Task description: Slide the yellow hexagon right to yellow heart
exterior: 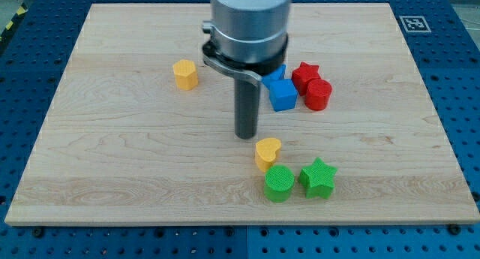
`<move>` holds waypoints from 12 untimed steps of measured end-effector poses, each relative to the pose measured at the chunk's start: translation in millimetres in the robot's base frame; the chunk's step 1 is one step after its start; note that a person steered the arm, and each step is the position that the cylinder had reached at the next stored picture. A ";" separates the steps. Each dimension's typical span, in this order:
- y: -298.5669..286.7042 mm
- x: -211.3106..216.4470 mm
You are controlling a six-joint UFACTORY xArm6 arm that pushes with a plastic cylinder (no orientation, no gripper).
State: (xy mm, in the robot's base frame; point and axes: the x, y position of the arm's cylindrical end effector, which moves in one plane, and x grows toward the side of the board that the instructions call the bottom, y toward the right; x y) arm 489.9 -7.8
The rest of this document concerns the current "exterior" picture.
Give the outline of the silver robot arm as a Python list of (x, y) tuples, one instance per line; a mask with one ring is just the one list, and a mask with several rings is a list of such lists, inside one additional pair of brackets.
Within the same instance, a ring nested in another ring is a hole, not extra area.
[(282, 65), (292, 0), (210, 0), (202, 23), (210, 39), (203, 61), (217, 72), (257, 87), (263, 74)]

